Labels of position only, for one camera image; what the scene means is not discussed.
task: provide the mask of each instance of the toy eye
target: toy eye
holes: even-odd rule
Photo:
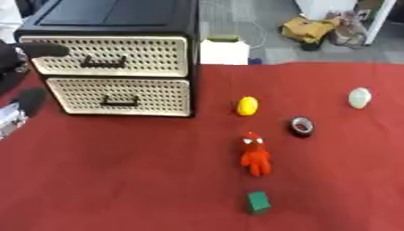
[[[243,142],[244,142],[245,144],[250,144],[250,143],[253,142],[253,140],[252,140],[252,139],[243,139]]]

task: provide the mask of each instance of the drawer handle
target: drawer handle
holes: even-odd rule
[[[133,102],[131,103],[119,103],[119,102],[109,102],[109,96],[104,96],[103,102],[101,102],[101,106],[139,106],[139,97],[134,96]]]
[[[123,69],[125,68],[126,56],[122,56],[119,61],[93,61],[90,55],[87,55],[80,67],[82,68],[108,68],[108,69]]]

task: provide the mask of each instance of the bag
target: bag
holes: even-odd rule
[[[366,43],[365,29],[358,24],[355,26],[338,26],[330,35],[330,42],[336,46],[360,49]]]
[[[280,33],[300,42],[304,51],[317,51],[324,42],[326,35],[333,31],[341,22],[340,18],[322,21],[310,21],[304,17],[296,17],[280,27]]]

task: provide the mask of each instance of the black tape roll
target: black tape roll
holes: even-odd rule
[[[314,123],[305,117],[297,116],[290,120],[289,130],[297,137],[306,138],[313,134]]]

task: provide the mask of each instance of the white ball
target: white ball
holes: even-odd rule
[[[353,108],[362,109],[371,102],[372,94],[367,88],[357,88],[349,94],[349,104]]]

